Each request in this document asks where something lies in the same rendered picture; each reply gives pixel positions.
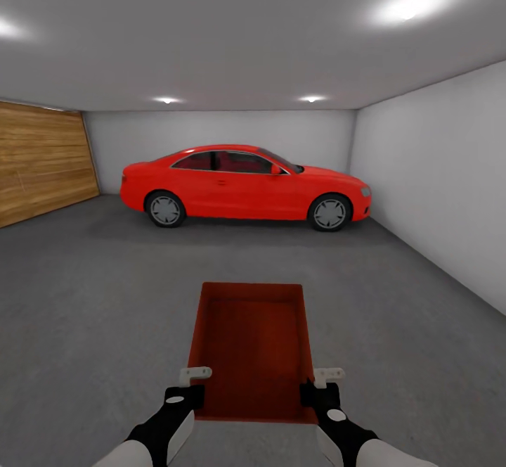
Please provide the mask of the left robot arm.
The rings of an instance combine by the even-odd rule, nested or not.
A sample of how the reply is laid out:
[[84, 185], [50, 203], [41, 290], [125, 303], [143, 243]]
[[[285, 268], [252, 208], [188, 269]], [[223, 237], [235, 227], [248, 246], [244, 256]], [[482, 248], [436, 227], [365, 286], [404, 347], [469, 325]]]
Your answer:
[[161, 410], [92, 467], [168, 467], [192, 433], [194, 410], [205, 405], [205, 386], [190, 380], [212, 375], [209, 367], [181, 369], [178, 387], [165, 390]]

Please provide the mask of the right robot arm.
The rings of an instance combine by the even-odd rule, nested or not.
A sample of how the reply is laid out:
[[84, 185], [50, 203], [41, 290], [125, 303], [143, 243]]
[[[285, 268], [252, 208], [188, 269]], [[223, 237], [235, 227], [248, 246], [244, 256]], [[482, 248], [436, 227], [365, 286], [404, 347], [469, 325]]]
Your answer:
[[327, 379], [343, 379], [342, 368], [314, 369], [314, 383], [306, 379], [299, 385], [303, 407], [313, 407], [318, 417], [317, 438], [323, 454], [334, 467], [439, 467], [404, 454], [377, 439], [372, 430], [365, 430], [348, 420], [340, 408], [339, 388]]

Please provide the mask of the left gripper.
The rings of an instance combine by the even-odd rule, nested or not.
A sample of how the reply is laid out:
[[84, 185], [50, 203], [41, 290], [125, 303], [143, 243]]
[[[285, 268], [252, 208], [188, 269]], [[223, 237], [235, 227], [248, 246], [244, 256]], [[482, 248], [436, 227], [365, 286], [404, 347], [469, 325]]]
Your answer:
[[193, 385], [189, 388], [172, 387], [165, 390], [164, 399], [169, 399], [172, 395], [187, 394], [191, 398], [192, 409], [202, 409], [205, 405], [205, 386]]

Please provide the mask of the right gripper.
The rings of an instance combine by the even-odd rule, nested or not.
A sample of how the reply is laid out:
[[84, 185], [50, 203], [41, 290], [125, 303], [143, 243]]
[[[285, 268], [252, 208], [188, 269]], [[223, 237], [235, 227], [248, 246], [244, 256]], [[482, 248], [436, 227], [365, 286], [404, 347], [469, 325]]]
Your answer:
[[314, 383], [306, 379], [306, 383], [299, 385], [300, 401], [303, 407], [313, 407], [316, 414], [316, 404], [322, 398], [330, 398], [340, 406], [339, 388], [336, 383], [326, 383], [326, 389], [317, 389]]

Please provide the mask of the storage box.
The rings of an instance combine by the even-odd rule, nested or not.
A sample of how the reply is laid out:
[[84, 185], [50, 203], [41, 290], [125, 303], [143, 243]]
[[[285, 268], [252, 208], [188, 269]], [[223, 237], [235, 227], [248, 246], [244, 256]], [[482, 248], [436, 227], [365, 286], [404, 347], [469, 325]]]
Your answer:
[[204, 282], [188, 368], [212, 375], [195, 421], [319, 424], [299, 385], [314, 383], [302, 285]]

